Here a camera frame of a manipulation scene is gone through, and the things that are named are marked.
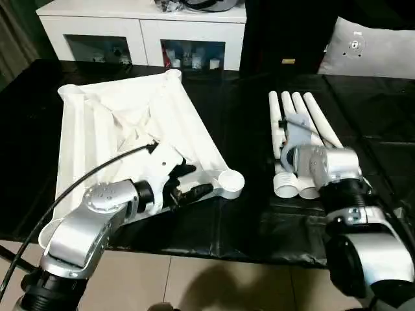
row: white cabinet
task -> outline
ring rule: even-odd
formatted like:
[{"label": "white cabinet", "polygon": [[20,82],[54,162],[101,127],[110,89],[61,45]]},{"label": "white cabinet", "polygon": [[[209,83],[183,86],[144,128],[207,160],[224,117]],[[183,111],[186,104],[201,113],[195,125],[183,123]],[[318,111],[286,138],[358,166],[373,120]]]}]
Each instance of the white cabinet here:
[{"label": "white cabinet", "polygon": [[239,70],[243,5],[164,13],[154,0],[55,0],[37,13],[60,60]]},{"label": "white cabinet", "polygon": [[105,61],[106,54],[115,53],[129,57],[134,64],[147,65],[136,19],[40,16],[40,20],[60,60],[100,62]]}]

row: glass cabinet door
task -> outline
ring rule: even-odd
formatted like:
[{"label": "glass cabinet door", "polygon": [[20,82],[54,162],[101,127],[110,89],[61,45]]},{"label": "glass cabinet door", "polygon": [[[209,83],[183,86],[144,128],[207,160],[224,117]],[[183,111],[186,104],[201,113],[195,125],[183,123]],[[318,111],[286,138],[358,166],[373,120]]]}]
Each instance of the glass cabinet door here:
[{"label": "glass cabinet door", "polygon": [[152,66],[239,70],[245,25],[140,20]]},{"label": "glass cabinet door", "polygon": [[223,69],[225,42],[161,40],[165,67]]},{"label": "glass cabinet door", "polygon": [[125,37],[66,34],[65,38],[77,61],[132,63]]},{"label": "glass cabinet door", "polygon": [[40,16],[60,60],[147,65],[139,20]]}]

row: black cable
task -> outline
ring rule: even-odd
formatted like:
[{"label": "black cable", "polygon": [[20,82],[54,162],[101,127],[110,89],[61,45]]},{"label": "black cable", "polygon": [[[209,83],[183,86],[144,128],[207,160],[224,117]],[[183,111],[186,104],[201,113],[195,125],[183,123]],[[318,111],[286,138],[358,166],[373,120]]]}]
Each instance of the black cable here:
[{"label": "black cable", "polygon": [[225,9],[222,10],[212,10],[209,9],[210,6],[213,6],[215,4],[217,4],[218,0],[205,0],[203,2],[200,3],[189,3],[188,0],[182,0],[182,3],[184,3],[185,6],[187,6],[188,8],[191,8],[192,10],[196,10],[196,11],[201,11],[201,12],[225,12],[225,11],[229,11],[231,8],[233,8],[235,5],[231,6],[231,7],[226,7]]},{"label": "black cable", "polygon": [[18,252],[16,253],[16,256],[14,257],[12,263],[10,264],[10,266],[7,269],[5,278],[3,279],[3,282],[1,283],[0,286],[0,303],[1,300],[6,292],[6,287],[8,285],[8,283],[10,282],[10,279],[12,278],[13,272],[16,268],[16,266],[18,265],[19,259],[21,258],[23,252],[26,250],[29,242],[32,240],[32,238],[34,237],[34,235],[37,233],[38,229],[40,229],[40,227],[42,226],[43,222],[45,221],[45,219],[48,217],[48,215],[53,211],[53,209],[69,194],[72,192],[73,189],[75,189],[77,186],[79,186],[82,182],[84,182],[86,179],[88,179],[89,177],[91,177],[92,175],[94,175],[96,172],[102,170],[103,168],[107,167],[108,165],[124,158],[127,157],[131,154],[134,154],[136,152],[139,152],[143,149],[146,148],[150,148],[153,145],[146,145],[146,146],[140,146],[137,147],[135,149],[132,149],[130,151],[127,151],[123,154],[117,155],[116,157],[108,160],[107,162],[95,167],[94,169],[90,170],[88,173],[86,173],[85,175],[83,175],[81,178],[79,178],[76,182],[74,182],[71,186],[69,186],[65,191],[63,191],[63,193],[61,193],[61,195],[59,195],[59,197],[52,203],[52,205],[46,210],[46,212],[43,214],[43,216],[40,218],[40,220],[38,221],[38,223],[34,226],[34,229],[32,230],[32,232],[29,233],[28,237],[26,238],[26,240],[22,243],[22,245],[20,246]]}]

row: dark wall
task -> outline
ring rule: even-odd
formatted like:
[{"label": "dark wall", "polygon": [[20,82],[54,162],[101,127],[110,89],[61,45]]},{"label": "dark wall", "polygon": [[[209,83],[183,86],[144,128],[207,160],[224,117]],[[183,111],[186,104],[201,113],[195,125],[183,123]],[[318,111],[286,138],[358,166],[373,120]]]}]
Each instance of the dark wall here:
[{"label": "dark wall", "polygon": [[[338,16],[366,27],[415,29],[412,2],[246,0],[241,73],[316,73]],[[295,63],[283,64],[284,59]]]}]

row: white pillow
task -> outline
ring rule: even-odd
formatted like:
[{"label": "white pillow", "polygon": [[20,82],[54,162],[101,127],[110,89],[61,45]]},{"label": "white pillow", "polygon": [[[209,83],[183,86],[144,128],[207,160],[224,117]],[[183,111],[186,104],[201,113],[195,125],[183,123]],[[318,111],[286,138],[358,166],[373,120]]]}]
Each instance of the white pillow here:
[{"label": "white pillow", "polygon": [[415,31],[373,29],[339,17],[318,73],[415,79]]}]

